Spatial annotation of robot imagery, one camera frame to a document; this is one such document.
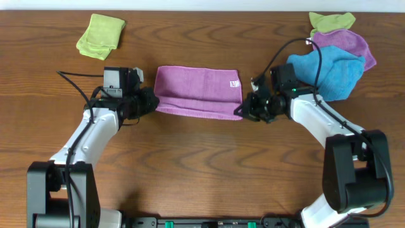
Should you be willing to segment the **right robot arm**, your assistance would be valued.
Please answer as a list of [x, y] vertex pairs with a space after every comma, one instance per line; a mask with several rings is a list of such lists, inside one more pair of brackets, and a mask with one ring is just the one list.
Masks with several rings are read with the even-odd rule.
[[299, 81], [291, 64], [251, 80], [252, 92], [234, 111], [253, 122], [270, 123], [279, 115], [305, 127], [324, 147], [322, 195], [302, 209], [290, 227], [366, 227], [364, 211], [388, 208], [393, 181], [387, 138], [364, 130], [331, 108], [315, 87]]

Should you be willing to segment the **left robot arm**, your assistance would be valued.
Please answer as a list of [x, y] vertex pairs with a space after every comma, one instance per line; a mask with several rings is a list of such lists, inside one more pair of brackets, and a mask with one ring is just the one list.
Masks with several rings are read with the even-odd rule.
[[126, 119], [153, 112], [159, 103], [150, 87], [125, 97], [92, 98], [93, 107], [68, 142], [48, 161], [27, 170], [27, 227], [121, 227], [118, 210], [103, 209], [94, 169], [107, 143]]

